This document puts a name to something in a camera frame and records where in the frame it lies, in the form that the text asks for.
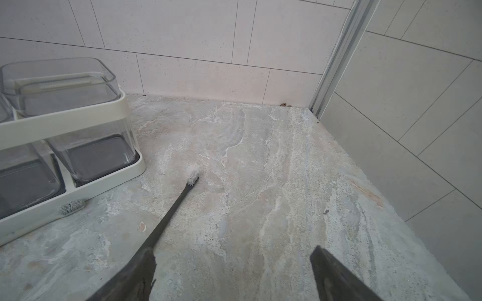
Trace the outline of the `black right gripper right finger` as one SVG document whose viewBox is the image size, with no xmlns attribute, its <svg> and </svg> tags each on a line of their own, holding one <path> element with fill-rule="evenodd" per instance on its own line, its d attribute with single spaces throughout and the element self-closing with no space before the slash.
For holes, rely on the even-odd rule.
<svg viewBox="0 0 482 301">
<path fill-rule="evenodd" d="M 316 288 L 320 300 L 377 300 L 382 299 L 357 278 L 328 250 L 319 245 L 310 255 Z"/>
</svg>

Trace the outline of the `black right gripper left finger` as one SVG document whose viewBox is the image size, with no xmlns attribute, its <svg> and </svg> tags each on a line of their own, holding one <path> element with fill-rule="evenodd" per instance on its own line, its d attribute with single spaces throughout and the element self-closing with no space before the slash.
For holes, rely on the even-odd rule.
<svg viewBox="0 0 482 301">
<path fill-rule="evenodd" d="M 149 300 L 155 269 L 153 248 L 145 248 L 87 300 Z"/>
</svg>

